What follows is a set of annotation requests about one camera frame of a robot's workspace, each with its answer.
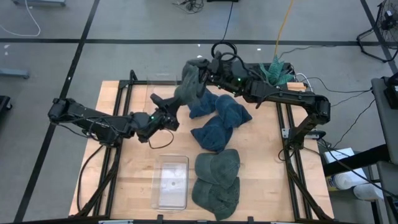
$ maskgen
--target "white cable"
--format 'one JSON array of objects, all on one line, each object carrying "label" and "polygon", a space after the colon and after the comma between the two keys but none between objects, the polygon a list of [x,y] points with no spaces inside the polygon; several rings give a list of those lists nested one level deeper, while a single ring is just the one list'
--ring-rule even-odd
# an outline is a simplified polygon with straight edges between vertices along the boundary
[{"label": "white cable", "polygon": [[2,28],[4,31],[6,31],[6,32],[9,33],[9,34],[16,35],[16,36],[19,36],[19,37],[37,37],[37,36],[40,35],[40,32],[41,32],[42,30],[40,29],[40,26],[39,26],[38,23],[36,22],[35,18],[33,18],[32,13],[30,13],[29,7],[28,7],[28,5],[27,5],[27,0],[25,0],[25,5],[26,5],[27,12],[29,13],[30,17],[32,18],[33,22],[35,22],[35,24],[36,24],[36,26],[37,26],[37,28],[38,28],[38,30],[39,30],[38,33],[37,33],[36,35],[34,35],[34,34],[16,34],[16,33],[14,33],[14,32],[8,31],[8,30],[7,30],[6,28],[4,28],[1,24],[0,24],[0,28]]},{"label": "white cable", "polygon": [[301,75],[301,76],[303,76],[304,79],[305,79],[305,81],[308,83],[308,87],[310,87],[311,92],[313,92],[311,83],[310,83],[310,81],[307,79],[307,77],[306,77],[304,74],[302,74],[302,73],[296,73],[296,75]]}]

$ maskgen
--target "black floor tape line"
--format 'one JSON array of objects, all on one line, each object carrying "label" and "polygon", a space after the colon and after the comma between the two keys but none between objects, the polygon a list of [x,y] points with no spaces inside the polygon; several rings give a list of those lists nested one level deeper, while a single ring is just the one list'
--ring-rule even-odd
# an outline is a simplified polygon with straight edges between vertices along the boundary
[{"label": "black floor tape line", "polygon": [[[220,40],[201,39],[85,39],[85,44],[215,44]],[[276,40],[226,40],[241,45],[275,45]],[[0,43],[79,44],[80,39],[0,38]],[[281,40],[279,45],[335,45],[358,46],[356,41]],[[364,46],[378,46],[377,41],[363,42]]]},{"label": "black floor tape line", "polygon": [[78,44],[80,39],[0,38],[0,43]]},{"label": "black floor tape line", "polygon": [[[100,3],[100,0],[95,0],[93,3],[93,6],[91,7],[91,11],[88,16],[86,26],[85,26],[83,33],[81,35],[81,38],[79,40],[76,54],[72,60],[72,64],[70,65],[67,78],[65,80],[65,83],[63,85],[63,88],[62,88],[62,91],[60,94],[60,98],[66,97],[66,95],[68,93],[70,82],[73,78],[73,74],[75,73],[77,63],[79,62],[79,59],[80,59],[81,51],[83,50],[85,40],[87,38],[88,32],[90,31],[90,27],[91,27],[91,24],[93,23],[95,12],[98,8],[99,3]],[[26,186],[24,196],[22,197],[22,200],[19,204],[18,211],[15,215],[14,222],[22,222],[24,219],[27,207],[29,205],[30,199],[32,198],[32,194],[33,194],[33,191],[34,191],[36,183],[37,183],[37,179],[39,178],[40,171],[43,167],[43,163],[44,163],[45,157],[47,155],[47,151],[49,150],[49,146],[50,146],[54,131],[55,131],[55,126],[50,124],[49,128],[45,134],[42,147],[40,148],[39,155],[37,156],[37,160],[36,160],[35,166],[33,168],[32,174],[30,175],[28,184]]]},{"label": "black floor tape line", "polygon": [[[365,10],[365,13],[366,13],[368,19],[369,19],[369,22],[371,23],[371,26],[373,26],[374,23],[375,23],[375,20],[373,18],[371,10],[369,9],[368,4],[366,3],[366,0],[361,0],[361,4],[362,4],[363,9]],[[375,33],[379,43],[381,43],[382,40],[383,40],[383,37],[382,37],[379,29],[375,29],[374,33]],[[383,50],[383,53],[384,53],[384,56],[386,56],[386,59],[389,60],[389,59],[392,58],[392,56],[390,54],[390,51],[389,51],[389,49],[387,47],[382,45],[381,49]],[[395,61],[388,62],[388,64],[389,64],[390,69],[391,69],[393,74],[398,72],[398,68],[397,68],[397,65],[396,65]]]}]

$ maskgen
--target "yellow cable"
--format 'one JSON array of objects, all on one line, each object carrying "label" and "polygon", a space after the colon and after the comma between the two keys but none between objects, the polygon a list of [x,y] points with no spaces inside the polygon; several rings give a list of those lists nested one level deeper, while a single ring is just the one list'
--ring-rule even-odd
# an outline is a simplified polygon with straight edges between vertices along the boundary
[{"label": "yellow cable", "polygon": [[279,29],[278,39],[276,40],[276,45],[275,45],[274,57],[278,53],[278,44],[279,44],[280,35],[282,34],[282,30],[284,29],[284,26],[285,26],[285,23],[286,23],[286,20],[287,20],[287,16],[289,15],[290,10],[291,10],[291,8],[293,6],[293,1],[294,0],[290,0],[290,5],[289,5],[289,8],[287,9],[287,12],[286,12],[286,15],[285,15],[285,19],[284,19],[284,23],[282,23],[282,25],[281,25],[281,27]]}]

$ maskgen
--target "table leg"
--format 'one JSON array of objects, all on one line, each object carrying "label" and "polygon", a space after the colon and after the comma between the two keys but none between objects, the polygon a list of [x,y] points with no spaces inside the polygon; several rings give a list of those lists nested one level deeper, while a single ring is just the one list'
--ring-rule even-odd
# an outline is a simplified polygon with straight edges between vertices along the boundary
[{"label": "table leg", "polygon": [[380,224],[379,211],[377,209],[376,201],[371,202],[374,224]]},{"label": "table leg", "polygon": [[[389,161],[389,160],[390,160],[390,155],[388,153],[387,145],[383,144],[381,146],[374,147],[372,149],[355,154],[353,156],[340,159],[340,162],[342,162],[343,164],[347,165],[352,169],[357,169],[373,165],[379,161]],[[336,161],[323,166],[323,173],[325,174],[325,177],[346,171],[349,170],[344,168]]]}]

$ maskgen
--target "gray cloth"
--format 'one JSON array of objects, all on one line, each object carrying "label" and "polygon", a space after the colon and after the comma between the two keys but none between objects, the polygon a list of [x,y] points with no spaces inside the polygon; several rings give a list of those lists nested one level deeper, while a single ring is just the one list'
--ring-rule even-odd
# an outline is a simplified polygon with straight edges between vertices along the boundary
[{"label": "gray cloth", "polygon": [[238,175],[240,163],[235,149],[226,149],[219,154],[202,153],[195,161],[195,172],[200,179],[228,189]]},{"label": "gray cloth", "polygon": [[183,105],[198,101],[197,93],[202,88],[199,82],[199,67],[207,64],[206,59],[189,60],[182,69],[182,82],[175,89],[174,96],[179,97]]},{"label": "gray cloth", "polygon": [[192,189],[192,200],[214,213],[216,220],[219,221],[230,217],[235,212],[239,203],[239,191],[239,177],[234,179],[228,189],[198,179]]}]

